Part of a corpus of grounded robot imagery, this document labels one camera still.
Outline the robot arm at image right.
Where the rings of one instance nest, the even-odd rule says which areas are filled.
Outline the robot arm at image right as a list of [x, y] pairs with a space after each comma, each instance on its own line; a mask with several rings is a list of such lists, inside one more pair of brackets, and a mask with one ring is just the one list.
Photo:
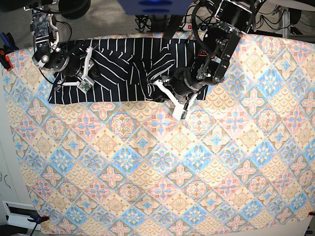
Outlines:
[[[216, 19], [207, 25], [204, 37], [198, 34], [196, 15], [200, 8], [206, 7]], [[152, 66], [147, 80], [153, 85], [152, 100], [188, 104], [200, 94], [205, 94], [208, 86], [224, 81], [241, 34], [256, 27], [255, 17], [258, 8], [253, 0], [201, 0], [191, 14], [192, 32], [196, 46], [193, 56], [188, 55], [189, 43], [166, 44]]]

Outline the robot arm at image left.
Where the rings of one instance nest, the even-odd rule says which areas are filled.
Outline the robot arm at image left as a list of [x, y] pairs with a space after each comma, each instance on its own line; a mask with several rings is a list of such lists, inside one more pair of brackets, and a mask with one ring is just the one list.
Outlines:
[[36, 0], [24, 7], [32, 11], [31, 32], [35, 46], [32, 60], [38, 69], [76, 76], [81, 81], [92, 80], [94, 47], [89, 46], [82, 58], [61, 48], [56, 19], [57, 15], [78, 19], [87, 13], [90, 5], [90, 0]]

